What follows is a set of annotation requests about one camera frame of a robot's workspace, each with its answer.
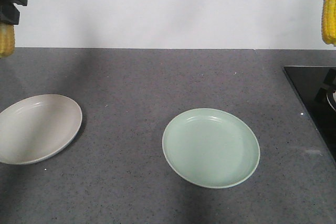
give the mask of white plate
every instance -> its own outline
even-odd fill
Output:
[[[207,188],[242,183],[260,159],[252,130],[239,118],[215,109],[194,109],[175,117],[163,133],[162,148],[177,174]]]
[[[40,162],[63,150],[77,134],[82,111],[72,99],[43,94],[19,101],[0,113],[0,162]]]

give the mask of corn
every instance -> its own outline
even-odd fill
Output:
[[[14,26],[0,22],[0,58],[14,52]]]
[[[336,0],[324,0],[322,14],[322,39],[336,46]]]

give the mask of stove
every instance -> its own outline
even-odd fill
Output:
[[[336,161],[336,67],[284,69]]]

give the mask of green plate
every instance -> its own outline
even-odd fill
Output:
[[[260,149],[252,130],[239,118],[215,109],[193,109],[166,127],[162,148],[173,170],[207,188],[227,188],[248,179]]]

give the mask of gray countertop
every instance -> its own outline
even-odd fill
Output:
[[[335,223],[335,162],[285,65],[336,66],[336,52],[16,49],[0,60],[0,111],[57,93],[84,118],[56,156],[0,164],[0,223]],[[252,177],[206,189],[169,167],[162,133],[193,108],[250,126],[261,151]]]

